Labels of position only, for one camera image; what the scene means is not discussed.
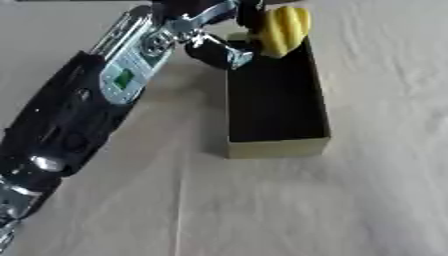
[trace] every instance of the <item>open box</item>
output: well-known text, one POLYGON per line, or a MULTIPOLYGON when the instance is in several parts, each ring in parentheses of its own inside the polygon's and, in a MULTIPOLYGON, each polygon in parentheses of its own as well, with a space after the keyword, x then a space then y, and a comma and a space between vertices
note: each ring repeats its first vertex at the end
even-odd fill
POLYGON ((282 59, 258 56, 227 72, 227 121, 230 158, 323 151, 330 127, 308 38, 282 59))

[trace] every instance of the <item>yellow toy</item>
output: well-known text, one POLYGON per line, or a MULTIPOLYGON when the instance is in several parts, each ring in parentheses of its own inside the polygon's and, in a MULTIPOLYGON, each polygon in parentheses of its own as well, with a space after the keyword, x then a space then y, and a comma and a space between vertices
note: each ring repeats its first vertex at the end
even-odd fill
POLYGON ((258 40, 262 55, 282 58, 300 46, 311 28, 311 15, 304 8, 290 6, 268 10, 264 13, 263 26, 257 34, 233 34, 229 39, 258 40))

